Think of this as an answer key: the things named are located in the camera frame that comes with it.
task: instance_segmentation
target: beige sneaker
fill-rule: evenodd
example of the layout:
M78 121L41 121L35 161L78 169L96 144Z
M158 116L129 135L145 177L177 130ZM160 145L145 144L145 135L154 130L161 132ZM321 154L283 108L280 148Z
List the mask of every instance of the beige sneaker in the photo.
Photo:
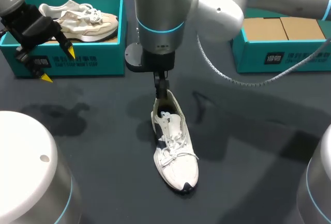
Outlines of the beige sneaker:
M41 4L39 11L58 22L62 32L70 40L101 42L117 36L118 17L102 13L90 4L78 4L69 0L58 7Z

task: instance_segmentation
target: cardboard box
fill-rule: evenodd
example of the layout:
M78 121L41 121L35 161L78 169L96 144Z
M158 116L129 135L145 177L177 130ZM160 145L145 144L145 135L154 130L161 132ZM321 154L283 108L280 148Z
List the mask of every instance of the cardboard box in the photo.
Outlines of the cardboard box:
M28 4L39 7L42 3L59 6L68 0L26 0ZM127 17L124 0L73 0L89 3L105 13L119 17L117 38L105 42L73 42L76 61L71 61L60 49L56 41L49 41L36 47L30 56L34 62L53 76L113 76L125 72L124 53L126 48ZM17 77L31 77L30 72L18 61L14 54L19 46L13 36L7 33L0 41L0 50Z
M248 9L232 50L239 73L282 72L331 37L331 22ZM331 71L331 46L298 71Z

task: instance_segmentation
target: shoe tongue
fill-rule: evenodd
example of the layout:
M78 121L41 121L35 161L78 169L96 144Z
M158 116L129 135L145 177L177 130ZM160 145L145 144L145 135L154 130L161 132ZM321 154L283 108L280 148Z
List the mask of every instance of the shoe tongue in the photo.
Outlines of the shoe tongue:
M182 119L178 114L170 114L166 112L164 115L162 115L162 118L168 120L168 126L171 135L177 135L180 133L180 122Z

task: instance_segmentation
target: shoe sole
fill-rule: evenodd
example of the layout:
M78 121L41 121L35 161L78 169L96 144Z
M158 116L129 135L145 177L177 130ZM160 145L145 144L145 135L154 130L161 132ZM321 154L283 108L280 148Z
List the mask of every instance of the shoe sole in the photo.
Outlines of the shoe sole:
M151 113L151 120L152 120L152 127L153 127L153 130L154 130L154 134L155 134L155 139L157 138L156 137L156 130L155 130L155 127L153 125L153 112ZM173 189L175 190L176 192L179 192L179 193L182 193L182 194L186 194L186 193L190 193L191 191L194 190L195 186L192 187L189 183L185 183L184 184L184 187L182 190L179 190L177 188L174 188L170 183L169 181L163 176L163 173L161 171L161 168L160 168L160 165L157 161L157 152L155 151L154 152L154 156L153 156L153 159L154 159L154 163L156 165L156 169L158 170L159 174L161 175L161 177L163 178L163 180Z
M103 42L109 39L113 39L118 34L118 28L114 31L108 32L106 34L97 35L97 36L84 36L81 34L73 34L73 33L63 33L67 39L75 40L82 43L96 43L96 42Z

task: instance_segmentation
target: shoe insole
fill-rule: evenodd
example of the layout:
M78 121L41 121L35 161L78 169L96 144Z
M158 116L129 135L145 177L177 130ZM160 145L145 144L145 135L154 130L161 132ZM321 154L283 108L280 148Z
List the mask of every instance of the shoe insole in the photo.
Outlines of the shoe insole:
M157 110L157 115L162 118L161 112L169 112L170 114L176 114L176 110L170 105L159 106Z

